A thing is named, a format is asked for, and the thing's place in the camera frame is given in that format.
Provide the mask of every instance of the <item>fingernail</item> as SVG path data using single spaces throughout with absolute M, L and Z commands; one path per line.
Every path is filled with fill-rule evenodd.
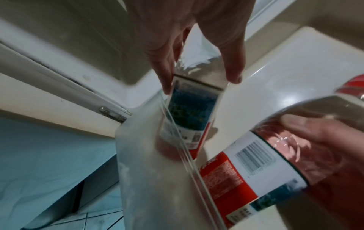
M 287 127 L 304 127 L 306 125 L 306 122 L 307 118 L 297 115 L 285 114 L 281 117 L 281 123 Z

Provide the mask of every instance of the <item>barcode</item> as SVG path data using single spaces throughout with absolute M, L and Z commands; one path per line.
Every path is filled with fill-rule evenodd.
M 254 141 L 235 154 L 250 175 L 275 162 L 274 156 L 259 141 Z

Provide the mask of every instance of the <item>floor tile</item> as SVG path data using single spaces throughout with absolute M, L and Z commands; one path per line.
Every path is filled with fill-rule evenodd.
M 85 230 L 107 230 L 122 217 L 122 212 L 87 218 Z
M 108 210 L 104 210 L 104 211 L 97 211 L 97 212 L 91 212 L 88 213 L 87 217 L 91 218 L 94 216 L 101 216 L 101 215 L 105 215 L 105 214 L 109 214 L 109 213 L 115 213 L 115 212 L 119 212 L 122 211 L 122 208 L 113 208 L 113 209 L 108 209 Z
M 60 220 L 54 222 L 52 225 L 70 222 L 70 221 L 77 221 L 77 220 L 82 220 L 82 219 L 86 219 L 86 213 L 69 215 L 63 219 L 60 219 Z
M 51 225 L 44 230 L 84 230 L 86 219 L 67 222 L 63 224 Z
M 109 230 L 125 230 L 124 218 L 114 224 Z

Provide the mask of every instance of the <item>plastic container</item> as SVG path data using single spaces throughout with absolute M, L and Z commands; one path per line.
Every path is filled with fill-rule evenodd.
M 226 229 L 161 94 L 119 127 L 116 149 L 126 229 Z
M 279 119 L 284 114 L 325 117 L 364 131 L 363 98 L 361 75 L 331 96 L 297 103 L 266 118 L 202 167 L 201 176 L 226 226 L 307 188 L 329 211 L 336 207 L 335 217 L 346 226 L 351 222 L 352 229 L 360 229 L 361 223 L 349 220 L 353 214 L 364 214 L 357 207 L 363 204 L 359 196 L 364 191 L 363 174 L 339 151 L 290 133 Z

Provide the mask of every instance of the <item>light blue panel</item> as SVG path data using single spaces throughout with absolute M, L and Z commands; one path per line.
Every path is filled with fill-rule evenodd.
M 0 229 L 19 230 L 115 153 L 111 138 L 0 116 Z

